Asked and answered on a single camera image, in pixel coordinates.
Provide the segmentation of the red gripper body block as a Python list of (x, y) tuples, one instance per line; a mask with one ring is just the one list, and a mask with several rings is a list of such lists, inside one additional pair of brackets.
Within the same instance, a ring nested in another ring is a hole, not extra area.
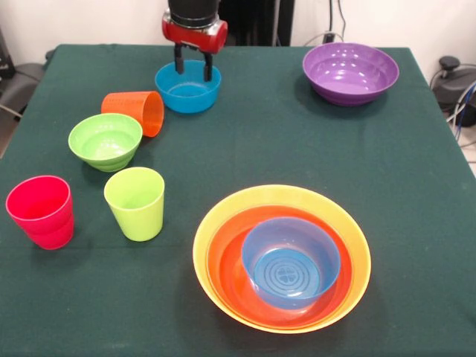
[(188, 45), (205, 53), (219, 53), (228, 35), (228, 23), (216, 20), (210, 27), (185, 28), (171, 19), (162, 20), (162, 31), (166, 39), (180, 45)]

